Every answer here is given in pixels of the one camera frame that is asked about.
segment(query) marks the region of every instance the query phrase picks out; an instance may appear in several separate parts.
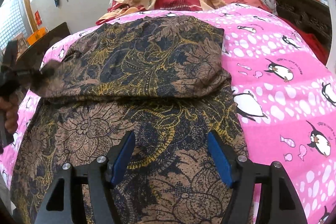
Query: penguin print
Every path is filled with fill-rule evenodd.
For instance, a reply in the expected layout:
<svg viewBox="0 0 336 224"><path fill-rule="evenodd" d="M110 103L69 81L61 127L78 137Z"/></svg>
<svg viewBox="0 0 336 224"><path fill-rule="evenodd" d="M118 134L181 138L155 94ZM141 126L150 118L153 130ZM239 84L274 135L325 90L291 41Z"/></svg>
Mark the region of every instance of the penguin print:
<svg viewBox="0 0 336 224"><path fill-rule="evenodd" d="M307 145L311 148L315 148L320 154L326 157L329 156L331 150L330 142L310 122L306 122L312 127L312 131L310 133L310 143Z"/></svg>
<svg viewBox="0 0 336 224"><path fill-rule="evenodd" d="M85 32L81 32L81 33L79 34L79 37L82 37L85 33L87 33L87 31L85 31Z"/></svg>
<svg viewBox="0 0 336 224"><path fill-rule="evenodd" d="M16 144L16 140L17 140L17 137L19 136L19 134L17 132L14 132L13 134L13 139L14 141L11 143L12 146L15 147L15 144Z"/></svg>
<svg viewBox="0 0 336 224"><path fill-rule="evenodd" d="M32 97L29 96L28 101L26 103L26 108L30 108L31 107L32 101L33 101Z"/></svg>
<svg viewBox="0 0 336 224"><path fill-rule="evenodd" d="M259 19L259 20L262 20L262 21L265 21L265 22L268 22L267 20L264 20L263 18L261 17L258 17L258 16L253 16L255 19Z"/></svg>
<svg viewBox="0 0 336 224"><path fill-rule="evenodd" d="M172 12L169 12L166 14L167 17L176 17L177 15L172 13Z"/></svg>
<svg viewBox="0 0 336 224"><path fill-rule="evenodd" d="M282 41L285 42L288 45L293 46L296 49L300 49L301 47L298 46L298 44L295 43L294 39L288 38L287 36L282 36Z"/></svg>
<svg viewBox="0 0 336 224"><path fill-rule="evenodd" d="M318 224L323 224L328 219L330 213L328 213L327 207L324 206L324 215L320 218Z"/></svg>
<svg viewBox="0 0 336 224"><path fill-rule="evenodd" d="M245 26L237 26L237 29L239 29L239 30L246 30L246 31L253 32L253 33L257 32L257 30L255 28L245 27Z"/></svg>
<svg viewBox="0 0 336 224"><path fill-rule="evenodd" d="M58 55L59 58L63 58L64 57L64 46L62 47L59 55Z"/></svg>
<svg viewBox="0 0 336 224"><path fill-rule="evenodd" d="M235 15L230 15L230 14L227 14L227 13L224 13L223 14L226 16L226 17L234 17Z"/></svg>
<svg viewBox="0 0 336 224"><path fill-rule="evenodd" d="M293 80L294 75L290 69L281 66L279 64L276 64L272 62L270 59L266 58L266 60L268 60L271 63L268 65L268 70L264 70L265 72L274 73L275 75L283 79L284 82L286 83L289 82L290 80Z"/></svg>
<svg viewBox="0 0 336 224"><path fill-rule="evenodd" d="M249 5L243 4L243 3L236 3L236 6L240 6L240 7L244 7L244 8L250 7Z"/></svg>
<svg viewBox="0 0 336 224"><path fill-rule="evenodd" d="M329 103L331 103L333 106L336 106L336 94L333 91L330 83L326 85L322 83L322 95L327 99Z"/></svg>
<svg viewBox="0 0 336 224"><path fill-rule="evenodd" d="M226 50L225 46L222 47L222 52L229 55L229 52Z"/></svg>
<svg viewBox="0 0 336 224"><path fill-rule="evenodd" d="M146 15L146 14L151 14L152 11L143 11L143 12L139 12L139 14L143 14L143 15Z"/></svg>
<svg viewBox="0 0 336 224"><path fill-rule="evenodd" d="M7 185L7 174L5 173L5 171L2 171L2 177L3 177L5 184Z"/></svg>
<svg viewBox="0 0 336 224"><path fill-rule="evenodd" d="M237 113L255 122L253 117L267 117L251 92L233 95Z"/></svg>

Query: hand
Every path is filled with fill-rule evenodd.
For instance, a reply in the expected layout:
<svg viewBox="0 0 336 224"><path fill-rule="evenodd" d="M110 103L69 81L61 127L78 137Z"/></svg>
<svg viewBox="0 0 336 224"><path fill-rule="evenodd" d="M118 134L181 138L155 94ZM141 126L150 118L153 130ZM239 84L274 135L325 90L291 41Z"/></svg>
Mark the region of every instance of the hand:
<svg viewBox="0 0 336 224"><path fill-rule="evenodd" d="M11 94L9 97L9 102L0 97L0 109L6 113L5 128L8 133L13 134L17 130L17 120L19 118L17 111L18 99L16 94Z"/></svg>

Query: pink fish print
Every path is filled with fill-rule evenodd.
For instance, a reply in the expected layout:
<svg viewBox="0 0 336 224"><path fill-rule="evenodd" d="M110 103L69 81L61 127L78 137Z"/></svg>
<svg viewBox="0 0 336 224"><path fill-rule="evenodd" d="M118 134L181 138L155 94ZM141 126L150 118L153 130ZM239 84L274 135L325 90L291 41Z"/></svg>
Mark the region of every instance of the pink fish print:
<svg viewBox="0 0 336 224"><path fill-rule="evenodd" d="M305 160L303 159L303 157L304 157L306 154L307 154L307 148L306 148L303 144L301 144L301 145L300 145L300 153L298 154L299 158L300 158L301 160L305 161Z"/></svg>
<svg viewBox="0 0 336 224"><path fill-rule="evenodd" d="M242 68L244 68L244 69L247 69L247 70L252 70L250 67L241 65L241 64L239 64L239 63L237 63L237 66L240 66L240 67L242 67Z"/></svg>
<svg viewBox="0 0 336 224"><path fill-rule="evenodd" d="M293 159L293 156L292 156L291 153L288 153L288 154L284 155L284 157L285 157L285 161L292 161L292 159Z"/></svg>
<svg viewBox="0 0 336 224"><path fill-rule="evenodd" d="M253 76L256 77L256 78L259 78L259 77L263 76L263 73L261 71L257 70Z"/></svg>
<svg viewBox="0 0 336 224"><path fill-rule="evenodd" d="M295 142L292 139L284 138L281 135L280 135L280 142L284 142L287 145L289 145L290 147L295 147Z"/></svg>

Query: black bracket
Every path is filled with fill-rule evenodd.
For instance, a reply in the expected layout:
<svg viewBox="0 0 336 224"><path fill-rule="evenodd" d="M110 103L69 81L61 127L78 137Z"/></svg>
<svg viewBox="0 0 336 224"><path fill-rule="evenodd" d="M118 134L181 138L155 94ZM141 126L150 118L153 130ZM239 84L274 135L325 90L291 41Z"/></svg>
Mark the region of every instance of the black bracket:
<svg viewBox="0 0 336 224"><path fill-rule="evenodd" d="M247 223L256 183L261 183L256 224L307 224L300 199L280 162L255 164L238 156L215 131L208 134L208 149L222 181L233 189L221 224Z"/></svg>
<svg viewBox="0 0 336 224"><path fill-rule="evenodd" d="M62 165L51 183L35 224L87 223L82 184L88 184L96 224L121 224L111 189L120 183L135 147L135 134L128 131L105 156L86 165Z"/></svg>

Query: bed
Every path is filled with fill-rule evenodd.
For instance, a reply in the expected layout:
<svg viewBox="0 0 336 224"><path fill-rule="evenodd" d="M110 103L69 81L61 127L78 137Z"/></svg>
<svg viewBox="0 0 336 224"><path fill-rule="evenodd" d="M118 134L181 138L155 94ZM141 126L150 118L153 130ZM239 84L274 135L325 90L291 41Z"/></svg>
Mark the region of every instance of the bed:
<svg viewBox="0 0 336 224"><path fill-rule="evenodd" d="M107 22L125 23L144 17L191 15L224 29L222 67L231 73L237 116L249 157L269 165L280 161L302 202L309 224L329 215L336 202L336 81L302 37L274 15L248 5L230 4L210 11L153 10ZM62 60L69 46L98 26L57 42L43 58ZM1 157L6 185L24 132L40 98L28 91L19 108L15 142ZM255 189L254 218L260 189Z"/></svg>

